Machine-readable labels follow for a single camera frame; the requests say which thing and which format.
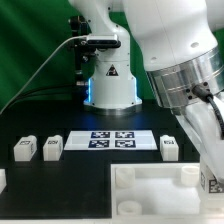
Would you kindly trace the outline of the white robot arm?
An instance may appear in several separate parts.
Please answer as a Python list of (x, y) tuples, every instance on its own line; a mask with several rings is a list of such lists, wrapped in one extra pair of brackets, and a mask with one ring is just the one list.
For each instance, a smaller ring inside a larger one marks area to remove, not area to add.
[(130, 41), (143, 56), (155, 99), (180, 122), (224, 183), (224, 62), (207, 18), (208, 0), (68, 0), (87, 21), (96, 49), (84, 105), (103, 112), (142, 104), (130, 70)]

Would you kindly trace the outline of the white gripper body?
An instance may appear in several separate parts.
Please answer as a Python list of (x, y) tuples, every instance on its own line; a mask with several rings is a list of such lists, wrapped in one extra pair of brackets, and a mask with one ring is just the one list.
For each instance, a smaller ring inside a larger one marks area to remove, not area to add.
[(224, 180), (224, 139), (212, 106), (199, 100), (176, 118), (216, 179)]

